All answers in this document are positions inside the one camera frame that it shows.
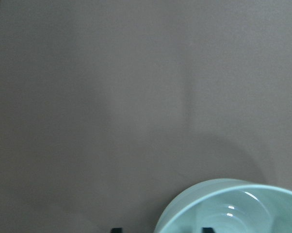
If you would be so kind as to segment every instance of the blue object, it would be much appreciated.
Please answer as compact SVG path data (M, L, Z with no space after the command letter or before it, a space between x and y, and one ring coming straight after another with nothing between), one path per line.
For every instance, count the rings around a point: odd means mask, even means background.
M198 183L172 200L155 233L292 233L292 191L235 179Z

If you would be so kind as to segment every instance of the gray wall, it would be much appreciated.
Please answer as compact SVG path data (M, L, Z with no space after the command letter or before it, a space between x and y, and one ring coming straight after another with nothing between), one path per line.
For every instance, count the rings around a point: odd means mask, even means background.
M151 232L195 183L292 190L292 0L2 0L0 232Z

